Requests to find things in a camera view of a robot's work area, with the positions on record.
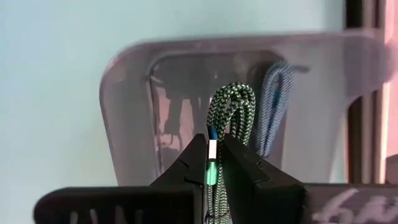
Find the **black aluminium table frame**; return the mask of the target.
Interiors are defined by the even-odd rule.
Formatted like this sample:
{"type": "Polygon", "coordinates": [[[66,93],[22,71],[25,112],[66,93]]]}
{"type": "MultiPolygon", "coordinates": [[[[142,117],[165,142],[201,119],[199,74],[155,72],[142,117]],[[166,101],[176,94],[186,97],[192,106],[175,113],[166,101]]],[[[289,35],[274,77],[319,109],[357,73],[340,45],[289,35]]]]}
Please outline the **black aluminium table frame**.
{"type": "MultiPolygon", "coordinates": [[[[347,29],[379,28],[384,6],[380,0],[346,0],[347,29]]],[[[383,184],[386,156],[382,136],[384,88],[355,99],[348,108],[346,174],[349,183],[383,184]]]]}

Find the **clear plastic bin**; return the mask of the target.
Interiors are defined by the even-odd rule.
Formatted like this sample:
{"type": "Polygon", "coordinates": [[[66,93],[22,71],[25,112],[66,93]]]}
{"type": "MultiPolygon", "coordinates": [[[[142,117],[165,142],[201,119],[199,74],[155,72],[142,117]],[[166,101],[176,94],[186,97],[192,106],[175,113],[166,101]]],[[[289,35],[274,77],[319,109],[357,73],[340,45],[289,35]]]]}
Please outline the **clear plastic bin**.
{"type": "Polygon", "coordinates": [[[258,35],[144,42],[110,63],[100,87],[103,119],[119,185],[147,185],[195,134],[206,132],[221,86],[259,89],[261,70],[294,67],[289,109],[270,162],[304,182],[329,182],[348,106],[377,90],[398,52],[376,31],[258,35]]]}

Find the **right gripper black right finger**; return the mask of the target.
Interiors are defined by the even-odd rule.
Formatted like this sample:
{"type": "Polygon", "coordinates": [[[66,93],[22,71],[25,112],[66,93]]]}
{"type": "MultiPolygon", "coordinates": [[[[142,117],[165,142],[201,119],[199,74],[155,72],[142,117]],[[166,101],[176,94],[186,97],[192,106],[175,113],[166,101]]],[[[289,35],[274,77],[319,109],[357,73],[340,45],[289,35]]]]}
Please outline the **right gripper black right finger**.
{"type": "Polygon", "coordinates": [[[398,224],[398,185],[303,183],[230,134],[223,176],[233,224],[398,224]]]}

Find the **teal table mat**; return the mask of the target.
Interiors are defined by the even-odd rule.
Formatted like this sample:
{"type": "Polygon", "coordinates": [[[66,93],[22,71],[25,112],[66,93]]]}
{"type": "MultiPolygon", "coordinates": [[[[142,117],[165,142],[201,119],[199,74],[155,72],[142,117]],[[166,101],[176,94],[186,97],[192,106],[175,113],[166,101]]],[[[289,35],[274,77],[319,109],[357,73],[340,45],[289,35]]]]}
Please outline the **teal table mat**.
{"type": "Polygon", "coordinates": [[[344,16],[344,0],[0,0],[0,224],[33,224],[52,190],[116,185],[99,87],[125,46],[340,30],[344,16]]]}

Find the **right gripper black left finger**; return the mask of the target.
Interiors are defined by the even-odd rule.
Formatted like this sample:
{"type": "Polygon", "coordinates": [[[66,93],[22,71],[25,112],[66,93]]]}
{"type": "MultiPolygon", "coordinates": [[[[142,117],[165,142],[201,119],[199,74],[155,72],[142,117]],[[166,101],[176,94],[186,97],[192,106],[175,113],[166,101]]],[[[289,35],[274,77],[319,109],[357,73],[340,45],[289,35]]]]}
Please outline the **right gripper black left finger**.
{"type": "Polygon", "coordinates": [[[43,196],[35,224],[204,224],[207,141],[196,134],[153,183],[134,187],[67,187],[43,196]]]}

